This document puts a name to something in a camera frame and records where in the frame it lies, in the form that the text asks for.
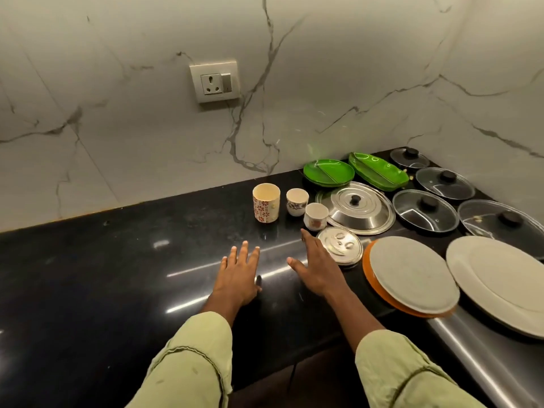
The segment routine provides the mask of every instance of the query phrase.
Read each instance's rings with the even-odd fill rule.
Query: sleeve
[[[369,333],[357,347],[355,364],[371,408],[483,407],[399,333]]]
[[[226,408],[232,331],[215,312],[189,318],[160,350],[127,408]]]

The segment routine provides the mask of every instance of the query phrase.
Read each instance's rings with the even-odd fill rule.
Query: small metal lid
[[[346,229],[326,227],[317,234],[317,238],[339,265],[353,265],[363,257],[361,241]]]
[[[457,173],[440,167],[418,170],[416,180],[429,192],[451,200],[466,200],[476,194],[471,182]]]
[[[473,235],[500,240],[544,260],[544,226],[526,213],[483,199],[463,202],[458,212],[461,223]]]
[[[330,192],[318,192],[316,202],[329,209],[327,222],[357,235],[385,232],[395,222],[391,202],[368,185],[350,182]]]
[[[393,208],[408,223],[429,232],[450,232],[459,226],[455,208],[431,193],[403,190],[393,197]]]
[[[412,147],[392,150],[389,156],[395,164],[410,169],[422,169],[431,164],[429,159]]]

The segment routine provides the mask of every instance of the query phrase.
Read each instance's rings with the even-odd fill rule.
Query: lid knob
[[[457,179],[457,175],[454,172],[445,170],[440,173],[440,178],[446,183],[453,183]]]
[[[413,147],[407,147],[404,151],[404,157],[407,159],[415,159],[419,156],[419,151]]]
[[[523,218],[516,212],[502,211],[498,216],[499,220],[509,227],[519,227],[523,223]]]
[[[361,197],[359,195],[351,195],[351,200],[349,201],[349,204],[352,206],[358,206],[360,201]]]
[[[439,207],[439,201],[431,196],[422,196],[419,199],[419,207],[425,212],[434,212]]]

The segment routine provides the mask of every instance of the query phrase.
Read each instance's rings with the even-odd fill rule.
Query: small white cup
[[[253,188],[253,212],[261,223],[272,223],[280,214],[280,188],[261,183]]]
[[[321,203],[310,203],[304,213],[304,224],[311,231],[320,231],[327,226],[329,209]]]
[[[308,205],[309,194],[304,189],[289,189],[287,192],[287,211],[291,216],[302,216]]]

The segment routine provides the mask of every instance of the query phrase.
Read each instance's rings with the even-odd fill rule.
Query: tall cup with red floral pattern
[[[272,223],[280,214],[280,188],[261,183],[253,188],[253,211],[261,223]]]

